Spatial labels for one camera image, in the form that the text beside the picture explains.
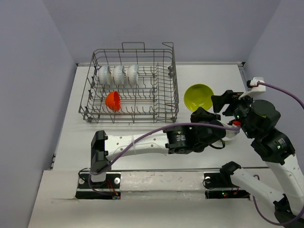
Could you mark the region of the lime green bowl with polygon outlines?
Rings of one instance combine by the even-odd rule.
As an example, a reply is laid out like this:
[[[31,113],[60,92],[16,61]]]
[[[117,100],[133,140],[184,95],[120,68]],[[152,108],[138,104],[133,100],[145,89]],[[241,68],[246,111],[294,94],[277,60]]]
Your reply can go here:
[[[209,86],[195,84],[186,90],[183,100],[186,107],[192,112],[196,111],[199,107],[207,111],[213,106],[212,95],[214,95],[214,92]]]

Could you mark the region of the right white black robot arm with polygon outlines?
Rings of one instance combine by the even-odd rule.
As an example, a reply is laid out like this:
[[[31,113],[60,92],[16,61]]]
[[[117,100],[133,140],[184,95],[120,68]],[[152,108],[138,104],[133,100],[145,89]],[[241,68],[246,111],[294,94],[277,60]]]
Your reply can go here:
[[[235,184],[274,210],[275,226],[302,228],[304,226],[304,175],[299,167],[290,139],[276,129],[281,114],[266,100],[254,100],[249,95],[227,90],[213,95],[213,111],[219,113],[228,105],[224,116],[233,116],[249,139],[251,146],[271,169],[283,192],[278,192],[251,176],[235,162],[219,170],[223,186]]]

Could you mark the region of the orange bowl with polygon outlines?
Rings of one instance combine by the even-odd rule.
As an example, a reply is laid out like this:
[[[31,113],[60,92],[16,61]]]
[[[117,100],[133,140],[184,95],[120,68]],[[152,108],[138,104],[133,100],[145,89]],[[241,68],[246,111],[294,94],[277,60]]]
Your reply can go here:
[[[110,92],[105,99],[105,105],[112,111],[119,111],[121,109],[121,99],[117,91]]]

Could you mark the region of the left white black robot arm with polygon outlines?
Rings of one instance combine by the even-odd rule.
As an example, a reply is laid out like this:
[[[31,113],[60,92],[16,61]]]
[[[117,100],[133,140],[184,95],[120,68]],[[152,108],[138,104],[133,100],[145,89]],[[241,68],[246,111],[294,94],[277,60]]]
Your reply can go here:
[[[190,154],[202,152],[217,141],[223,141],[232,127],[215,114],[199,108],[191,114],[189,123],[177,123],[146,134],[113,136],[95,132],[91,142],[91,166],[88,181],[99,188],[106,173],[121,157],[139,154]]]

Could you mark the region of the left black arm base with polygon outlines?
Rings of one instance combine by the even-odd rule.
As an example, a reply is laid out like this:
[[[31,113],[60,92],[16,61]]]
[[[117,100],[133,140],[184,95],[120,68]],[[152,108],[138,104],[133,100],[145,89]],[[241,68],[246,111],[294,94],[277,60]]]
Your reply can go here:
[[[109,172],[106,174],[105,181],[92,182],[93,191],[88,184],[89,170],[84,168],[78,172],[78,183],[75,197],[80,200],[120,200],[121,173]]]

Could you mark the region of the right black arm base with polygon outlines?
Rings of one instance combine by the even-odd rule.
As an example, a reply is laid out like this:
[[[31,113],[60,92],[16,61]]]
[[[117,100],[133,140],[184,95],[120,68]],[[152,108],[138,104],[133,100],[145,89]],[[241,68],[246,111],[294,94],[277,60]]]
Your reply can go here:
[[[234,161],[223,165],[218,172],[204,173],[202,185],[205,198],[210,199],[250,199],[250,194],[231,182],[230,176],[241,166]]]

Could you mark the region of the grey wire dish rack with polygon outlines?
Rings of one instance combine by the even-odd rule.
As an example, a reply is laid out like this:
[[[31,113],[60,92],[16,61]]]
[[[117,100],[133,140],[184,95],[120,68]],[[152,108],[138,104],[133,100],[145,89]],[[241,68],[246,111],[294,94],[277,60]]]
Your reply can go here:
[[[126,72],[139,65],[137,84],[124,77],[123,85],[99,82],[97,71],[108,65],[110,71],[118,65]],[[117,112],[105,105],[110,92],[117,91],[121,109]],[[84,82],[78,112],[88,123],[174,123],[179,112],[178,81],[174,44],[147,48],[143,42],[123,42],[120,48],[100,48],[92,53]]]

